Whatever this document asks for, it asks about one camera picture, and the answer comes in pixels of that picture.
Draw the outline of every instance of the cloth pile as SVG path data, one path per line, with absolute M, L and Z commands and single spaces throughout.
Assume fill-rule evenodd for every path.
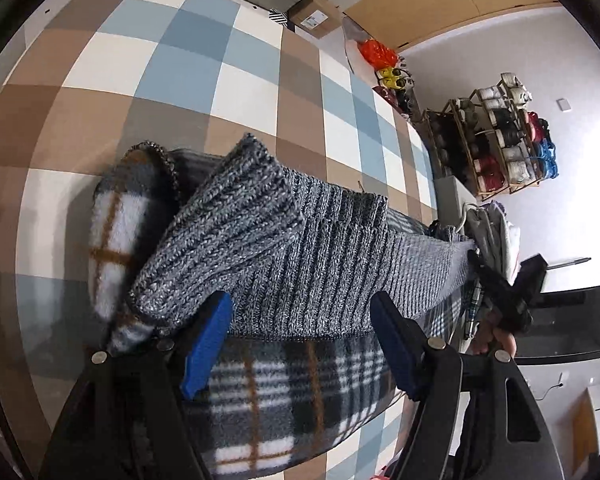
M 474 244 L 425 229 L 385 197 L 283 167 L 248 134 L 226 157 L 144 142 L 96 188 L 91 301 L 120 353 L 173 336 L 207 296 L 228 292 L 229 336 L 185 418 L 214 475 L 273 474 L 397 398 L 373 293 L 413 319 L 459 303 Z

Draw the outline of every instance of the light switch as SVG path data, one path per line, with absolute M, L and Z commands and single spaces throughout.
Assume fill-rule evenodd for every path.
M 560 107 L 560 110 L 562 110 L 563 112 L 571 111 L 571 105 L 569 104 L 567 99 L 558 99 L 558 106 Z

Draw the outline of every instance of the hand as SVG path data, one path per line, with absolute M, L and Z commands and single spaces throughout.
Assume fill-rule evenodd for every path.
M 469 345 L 474 355 L 486 354 L 489 351 L 489 343 L 495 338 L 502 345 L 502 348 L 509 352 L 511 357 L 515 357 L 516 350 L 518 349 L 516 338 L 513 337 L 512 333 L 498 328 L 496 325 L 499 322 L 499 314 L 493 310 L 480 322 L 478 332 L 476 332 L 474 339 Z

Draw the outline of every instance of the red shoe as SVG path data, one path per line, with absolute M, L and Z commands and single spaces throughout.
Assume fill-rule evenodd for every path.
M 475 173 L 489 172 L 490 168 L 498 168 L 498 162 L 493 155 L 485 155 L 474 160 Z

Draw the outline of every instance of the white wall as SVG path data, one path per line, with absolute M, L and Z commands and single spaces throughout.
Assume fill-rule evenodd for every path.
M 515 72 L 533 94 L 529 109 L 550 123 L 559 177 L 498 197 L 522 228 L 522 259 L 549 263 L 591 256 L 550 271 L 545 291 L 600 285 L 600 51 L 562 7 L 536 9 L 469 25 L 402 53 L 421 107 L 492 86 Z M 556 104 L 568 99 L 573 110 Z

